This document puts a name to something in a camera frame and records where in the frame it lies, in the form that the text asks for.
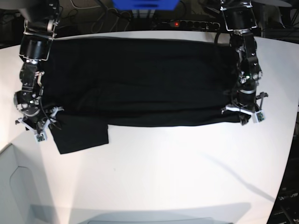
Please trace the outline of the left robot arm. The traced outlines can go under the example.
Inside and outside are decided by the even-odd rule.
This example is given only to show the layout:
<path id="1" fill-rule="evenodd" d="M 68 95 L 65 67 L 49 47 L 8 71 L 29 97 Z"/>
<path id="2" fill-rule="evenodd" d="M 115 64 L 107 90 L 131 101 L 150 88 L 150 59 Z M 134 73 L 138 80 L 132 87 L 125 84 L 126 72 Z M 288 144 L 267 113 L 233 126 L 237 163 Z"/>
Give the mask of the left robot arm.
<path id="1" fill-rule="evenodd" d="M 230 47 L 235 51 L 237 80 L 231 90 L 231 102 L 222 112 L 236 112 L 241 125 L 250 119 L 258 124 L 265 120 L 262 109 L 266 92 L 257 94 L 256 90 L 262 78 L 257 43 L 252 29 L 257 27 L 256 19 L 249 0 L 222 0 L 220 3 L 226 30 L 230 34 Z"/>

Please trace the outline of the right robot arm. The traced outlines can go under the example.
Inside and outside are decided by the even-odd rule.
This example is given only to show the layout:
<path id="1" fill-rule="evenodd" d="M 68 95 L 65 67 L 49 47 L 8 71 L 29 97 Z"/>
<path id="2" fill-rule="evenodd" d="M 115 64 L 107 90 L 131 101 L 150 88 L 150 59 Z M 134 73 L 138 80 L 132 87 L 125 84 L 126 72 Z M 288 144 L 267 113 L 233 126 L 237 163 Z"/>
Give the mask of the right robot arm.
<path id="1" fill-rule="evenodd" d="M 23 124 L 32 131 L 36 142 L 47 140 L 46 129 L 56 122 L 62 107 L 45 110 L 42 105 L 45 74 L 41 64 L 48 60 L 50 49 L 57 35 L 60 4 L 57 0 L 38 0 L 20 8 L 24 17 L 24 33 L 19 56 L 23 65 L 19 74 L 21 90 L 14 94 L 14 105 L 23 117 L 16 124 Z"/>

